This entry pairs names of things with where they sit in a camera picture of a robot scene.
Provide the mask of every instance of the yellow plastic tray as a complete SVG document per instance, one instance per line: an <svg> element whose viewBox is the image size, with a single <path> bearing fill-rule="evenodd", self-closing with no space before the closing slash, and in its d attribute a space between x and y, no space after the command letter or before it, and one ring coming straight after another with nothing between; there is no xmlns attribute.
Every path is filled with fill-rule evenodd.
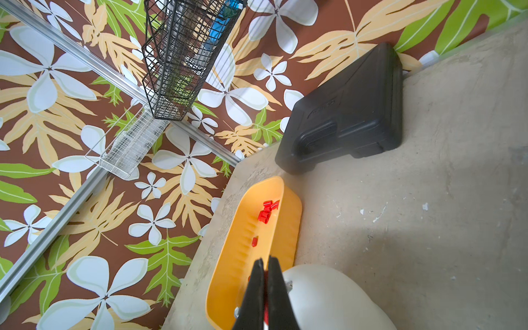
<svg viewBox="0 0 528 330"><path fill-rule="evenodd" d="M263 202L280 200L267 224L257 220ZM284 185L280 176L261 181L245 193L234 215L209 285L205 313L217 330L231 330L234 309L240 307L255 260L277 257L282 271L294 264L300 216L299 197ZM258 236L256 247L251 246Z"/></svg>

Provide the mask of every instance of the brown wallpaper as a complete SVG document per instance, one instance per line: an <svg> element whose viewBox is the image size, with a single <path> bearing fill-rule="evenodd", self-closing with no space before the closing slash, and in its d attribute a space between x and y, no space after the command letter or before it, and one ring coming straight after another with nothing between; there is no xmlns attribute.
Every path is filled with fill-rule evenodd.
<svg viewBox="0 0 528 330"><path fill-rule="evenodd" d="M51 10L46 0L23 1L50 21L46 11ZM285 129L290 113L285 102L286 90L293 91L288 92L288 103L294 104L299 96L307 95L358 55L382 42L389 42L402 53L400 59L405 70L417 69L528 7L527 0L493 0L476 5L471 0L249 0L248 4L249 8L244 10L229 42L231 49L238 51L230 89L251 89L246 94L249 98L246 102L233 100L240 107L238 112L245 112L245 120L229 116L232 111L227 110L225 100L218 105L217 101L201 102L200 97L198 103L201 106L194 108L188 118L204 133L214 136L241 157L282 138L281 124ZM56 23L64 33L117 71L128 77L134 76L131 79L140 83L146 69L137 50L145 40L142 1L93 0L84 4L60 0L56 5L68 15L68 19L63 18L62 22L70 29ZM278 18L270 14L275 11ZM262 30L257 40L254 36L248 38L251 24L253 27L269 24L269 28ZM282 40L294 35L295 47L293 43L281 47L277 35ZM326 49L315 48L322 44ZM269 90L266 87L268 76L256 79L254 72L265 69L260 61L263 54L271 56L273 68L284 62L281 65L285 71L277 75L285 76L283 80L289 80L289 85L274 79L276 87ZM215 90L207 83L204 89ZM261 109L255 109L265 104L258 102L264 98L268 102L265 115ZM198 108L201 116L196 114Z"/></svg>
<svg viewBox="0 0 528 330"><path fill-rule="evenodd" d="M29 243L28 232L19 235L16 240L13 233L20 233L24 226L27 227L28 218L35 218L29 224L31 227L37 226L37 221L45 216L55 216L95 166L87 166L81 157L89 150L87 144L91 145L90 141L94 141L89 133L106 130L108 119L123 114L132 100L94 72L83 69L81 64L67 56L63 57L61 50L52 45L50 47L46 38L35 35L33 30L28 30L16 18L3 15L2 19L9 23L0 43L0 61L9 65L3 65L0 69L0 118L3 122L0 139L8 147L8 150L0 151L0 190L8 187L11 189L8 192L15 192L27 199L14 202L0 192L0 241L4 244L6 241L12 242L8 246L0 246L0 269L7 271ZM48 75L51 77L51 85L46 85ZM53 90L57 91L56 101L40 110L49 101L49 95L53 94L50 91ZM82 99L90 98L91 93L93 100ZM7 307L9 317L1 323L0 328L34 329L40 317L46 316L46 313L42 314L46 311L49 311L47 319L51 321L43 321L42 328L60 328L58 323L54 323L54 317L63 318L61 309L57 309L58 314L53 314L54 308L68 299L93 299L97 296L70 279L72 275L67 271L76 261L86 261L86 258L92 256L103 258L109 265L110 285L120 267L128 261L150 258L150 263L154 264L153 260L159 259L165 251L159 248L158 251L141 254L134 250L134 246L154 247L150 243L150 240L154 240L162 247L167 244L167 238L170 238L175 240L176 245L166 255L168 260L173 261L152 266L138 283L115 293L142 299L150 305L150 310L145 315L133 317L126 326L134 329L160 327L196 252L200 235L205 234L200 230L210 221L232 170L222 161L214 162L214 154L196 147L194 141L181 136L178 141L189 141L190 156L196 160L191 159L171 167L164 166L164 169L158 168L152 163L153 159L157 162L155 153L183 156L186 152L178 149L167 137L172 136L173 132L167 130L163 134L160 143L155 150L150 151L130 181L109 176L105 184L98 187L99 193L86 202L41 261L37 262L35 268L28 272L22 284L11 294L11 305ZM110 142L113 133L107 137L106 144ZM186 162L190 170L186 172L187 176L192 173L195 184L189 186L189 180L186 179L184 185L186 188L190 187L190 191L184 194L181 173ZM200 173L205 173L206 177L201 177ZM151 184L155 190L159 189L158 198L150 187ZM142 196L147 186L150 192ZM13 187L18 187L23 192L20 193ZM140 233L135 232L134 236L129 232L129 227L133 224L149 224L144 213L143 218L138 214L140 206L150 208L155 218L167 203L170 208L162 217L166 219L165 222L154 225L161 234L159 242L149 236L152 228L139 237L135 236ZM36 210L32 205L41 211L35 216L29 216L32 212L26 211L27 216L24 217L26 209ZM34 231L33 235L37 235L42 228L34 227L27 231L31 230ZM165 269L172 271L164 274ZM173 282L166 285L159 281L159 285L152 286L146 292L153 278L158 281L160 278L165 279L164 283L169 280ZM125 321L116 316L111 306L108 306L115 326L122 328ZM83 328L83 324L87 324L86 329L90 328L100 310L101 307L97 307L92 314L87 313L77 327Z"/></svg>

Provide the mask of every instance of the aluminum rail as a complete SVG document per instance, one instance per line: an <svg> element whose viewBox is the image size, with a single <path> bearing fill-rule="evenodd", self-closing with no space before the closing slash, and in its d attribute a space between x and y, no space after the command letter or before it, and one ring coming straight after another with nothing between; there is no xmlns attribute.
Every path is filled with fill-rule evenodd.
<svg viewBox="0 0 528 330"><path fill-rule="evenodd" d="M44 229L36 240L20 256L11 269L0 281L0 304L13 291L18 283L24 278L27 271L35 264L46 249L53 243L64 226L70 222L71 217L90 197L94 188L106 178L108 172L102 167L92 172L92 175L81 185L73 197L57 213L53 221Z"/></svg>

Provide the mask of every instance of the black toolbox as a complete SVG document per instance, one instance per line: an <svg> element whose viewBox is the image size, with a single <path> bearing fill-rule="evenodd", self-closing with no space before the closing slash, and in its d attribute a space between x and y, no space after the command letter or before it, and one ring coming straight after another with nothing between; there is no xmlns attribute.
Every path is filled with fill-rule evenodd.
<svg viewBox="0 0 528 330"><path fill-rule="evenodd" d="M386 43L374 47L295 104L277 165L301 174L342 155L362 158L397 148L402 79L394 49Z"/></svg>

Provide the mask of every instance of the black wire basket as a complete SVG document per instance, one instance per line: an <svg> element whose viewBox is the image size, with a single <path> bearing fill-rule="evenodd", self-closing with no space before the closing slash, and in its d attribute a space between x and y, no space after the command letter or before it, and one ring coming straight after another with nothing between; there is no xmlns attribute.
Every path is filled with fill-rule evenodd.
<svg viewBox="0 0 528 330"><path fill-rule="evenodd" d="M185 117L244 6L243 0L145 0L143 87L154 118Z"/></svg>

